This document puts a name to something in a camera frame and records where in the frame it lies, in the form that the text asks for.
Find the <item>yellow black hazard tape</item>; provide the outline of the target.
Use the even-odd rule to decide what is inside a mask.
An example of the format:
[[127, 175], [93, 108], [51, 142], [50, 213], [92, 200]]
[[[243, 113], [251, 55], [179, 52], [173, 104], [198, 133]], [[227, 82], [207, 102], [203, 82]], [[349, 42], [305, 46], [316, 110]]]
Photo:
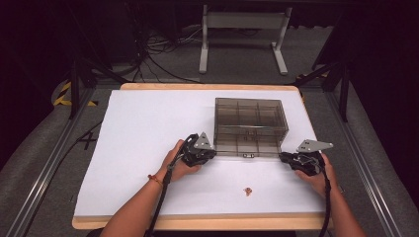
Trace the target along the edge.
[[62, 87], [62, 89], [60, 90], [60, 92], [59, 92], [59, 94], [58, 94], [57, 98], [56, 98], [56, 99], [55, 99], [55, 101], [53, 102], [53, 104], [54, 104], [55, 106], [58, 106], [58, 105], [71, 106], [71, 105], [72, 105], [72, 102], [71, 102], [70, 100], [65, 100], [65, 95], [66, 95], [66, 93], [68, 92], [68, 90], [70, 89], [70, 86], [71, 86], [71, 82], [70, 82], [70, 81], [67, 81], [67, 82], [63, 85], [63, 87]]

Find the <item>white metal desk frame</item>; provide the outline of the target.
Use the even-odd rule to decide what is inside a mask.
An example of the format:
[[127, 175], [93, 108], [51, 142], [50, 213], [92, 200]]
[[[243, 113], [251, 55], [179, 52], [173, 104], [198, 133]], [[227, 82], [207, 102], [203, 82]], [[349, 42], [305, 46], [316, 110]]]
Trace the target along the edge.
[[286, 8], [280, 13], [252, 13], [252, 12], [219, 12], [210, 11], [209, 6], [203, 7], [202, 16], [202, 47], [200, 56], [199, 72], [205, 74], [208, 70], [209, 60], [209, 29], [256, 29], [256, 30], [279, 30], [280, 34], [276, 41], [271, 43], [278, 68], [282, 75], [288, 74], [288, 69], [282, 54], [282, 44], [292, 8]]

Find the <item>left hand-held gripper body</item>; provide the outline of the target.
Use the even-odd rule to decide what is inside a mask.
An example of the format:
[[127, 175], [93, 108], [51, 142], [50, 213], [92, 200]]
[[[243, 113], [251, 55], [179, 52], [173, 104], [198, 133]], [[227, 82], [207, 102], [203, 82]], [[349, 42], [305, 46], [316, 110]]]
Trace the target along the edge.
[[214, 149], [204, 132], [191, 134], [181, 147], [181, 160], [189, 167], [204, 165], [207, 163], [205, 156], [210, 150]]

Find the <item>aluminium floor rail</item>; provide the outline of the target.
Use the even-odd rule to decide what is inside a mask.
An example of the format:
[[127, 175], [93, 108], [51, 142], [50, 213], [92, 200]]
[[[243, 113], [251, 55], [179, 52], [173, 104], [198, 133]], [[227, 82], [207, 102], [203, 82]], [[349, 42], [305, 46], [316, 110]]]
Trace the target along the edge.
[[339, 103], [335, 96], [330, 93], [325, 93], [325, 98], [328, 101], [333, 115], [338, 121], [338, 124], [344, 134], [344, 137], [352, 152], [354, 165], [359, 173], [359, 176], [365, 186], [366, 192], [371, 200], [371, 203], [377, 213], [377, 217], [384, 229], [387, 237], [402, 237], [400, 229], [398, 228], [386, 201], [383, 198], [382, 191], [377, 185], [377, 182], [365, 160], [365, 156], [356, 140], [356, 137], [347, 122], [344, 122], [339, 110]]
[[33, 183], [25, 202], [16, 215], [8, 232], [5, 234], [5, 237], [26, 237], [35, 215], [41, 206], [42, 200], [45, 197], [47, 188], [63, 160], [64, 148], [68, 139], [93, 94], [94, 89], [88, 88], [81, 93], [79, 98], [72, 100], [72, 102], [75, 102], [77, 99], [80, 100], [78, 108], [71, 111], [71, 118], [66, 121], [64, 129], [59, 135], [50, 155], [48, 156], [48, 159]]

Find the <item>white paper sheet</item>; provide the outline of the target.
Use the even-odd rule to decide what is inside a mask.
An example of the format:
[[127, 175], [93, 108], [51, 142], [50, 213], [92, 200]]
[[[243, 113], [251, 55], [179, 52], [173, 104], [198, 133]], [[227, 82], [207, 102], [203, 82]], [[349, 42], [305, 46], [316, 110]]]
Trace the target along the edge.
[[[154, 174], [179, 139], [212, 135], [216, 98], [281, 100], [289, 125], [282, 144], [293, 152], [315, 134], [297, 91], [115, 90], [79, 192], [77, 217], [113, 215]], [[253, 193], [248, 197], [245, 188]], [[169, 185], [164, 215], [309, 213], [323, 198], [276, 158], [218, 155], [196, 174]]]

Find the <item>person's right hand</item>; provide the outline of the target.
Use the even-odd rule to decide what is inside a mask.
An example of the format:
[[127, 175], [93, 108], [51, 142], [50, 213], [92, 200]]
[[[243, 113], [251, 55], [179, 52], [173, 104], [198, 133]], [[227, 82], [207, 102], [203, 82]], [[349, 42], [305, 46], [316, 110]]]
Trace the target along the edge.
[[[330, 182], [331, 189], [335, 189], [338, 187], [337, 180], [335, 176], [335, 172], [333, 166], [331, 165], [328, 157], [325, 154], [321, 154], [323, 161], [325, 163], [325, 172]], [[310, 184], [313, 189], [320, 194], [323, 198], [326, 196], [326, 181], [322, 174], [318, 174], [315, 176], [307, 176], [300, 170], [296, 170], [294, 172], [301, 180]]]

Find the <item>person's left hand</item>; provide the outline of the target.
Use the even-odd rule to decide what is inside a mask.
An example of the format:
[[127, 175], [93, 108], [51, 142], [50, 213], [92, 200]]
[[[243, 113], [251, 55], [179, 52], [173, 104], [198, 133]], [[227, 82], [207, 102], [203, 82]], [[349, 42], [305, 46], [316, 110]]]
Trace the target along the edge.
[[[167, 173], [168, 165], [174, 160], [175, 155], [177, 154], [178, 150], [181, 148], [183, 144], [183, 140], [179, 139], [176, 145], [167, 153], [166, 157], [164, 158], [161, 167], [155, 174], [156, 178], [159, 181], [162, 181]], [[189, 167], [183, 161], [178, 161], [172, 171], [171, 181], [176, 182], [183, 178], [186, 175], [197, 173], [202, 168], [201, 165]]]

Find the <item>black metal stand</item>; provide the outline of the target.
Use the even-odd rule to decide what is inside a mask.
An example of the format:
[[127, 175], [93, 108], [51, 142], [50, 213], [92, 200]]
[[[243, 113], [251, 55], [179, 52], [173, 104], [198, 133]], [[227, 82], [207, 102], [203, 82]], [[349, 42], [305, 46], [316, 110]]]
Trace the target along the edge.
[[77, 113], [81, 110], [80, 88], [79, 82], [82, 82], [87, 89], [93, 89], [97, 85], [97, 77], [92, 72], [93, 69], [98, 70], [105, 76], [114, 81], [124, 84], [127, 80], [120, 75], [107, 69], [105, 66], [94, 62], [88, 58], [77, 57], [72, 64], [70, 73], [70, 88], [71, 88], [71, 113], [69, 118], [74, 119]]
[[327, 74], [325, 80], [321, 84], [321, 88], [324, 92], [333, 92], [337, 85], [341, 86], [338, 111], [343, 122], [347, 122], [347, 102], [350, 77], [349, 68], [346, 63], [332, 62], [326, 64], [307, 75], [301, 75], [292, 82], [292, 86], [300, 87], [324, 73]]

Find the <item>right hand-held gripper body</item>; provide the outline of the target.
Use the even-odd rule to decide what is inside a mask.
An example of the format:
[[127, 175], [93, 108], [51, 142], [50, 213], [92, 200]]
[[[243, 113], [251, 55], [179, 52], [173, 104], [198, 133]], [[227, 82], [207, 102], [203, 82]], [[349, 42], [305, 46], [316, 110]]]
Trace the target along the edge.
[[291, 153], [289, 158], [293, 160], [289, 164], [293, 170], [300, 170], [307, 176], [320, 174], [325, 167], [320, 152], [332, 147], [330, 142], [306, 139], [296, 149], [296, 153]]

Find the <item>smoky clear drawer box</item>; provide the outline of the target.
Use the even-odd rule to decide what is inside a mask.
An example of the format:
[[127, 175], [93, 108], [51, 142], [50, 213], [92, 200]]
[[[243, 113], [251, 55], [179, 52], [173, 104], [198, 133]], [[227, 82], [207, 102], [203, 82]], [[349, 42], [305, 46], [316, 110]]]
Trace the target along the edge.
[[215, 99], [213, 143], [218, 155], [278, 157], [288, 132], [281, 100]]

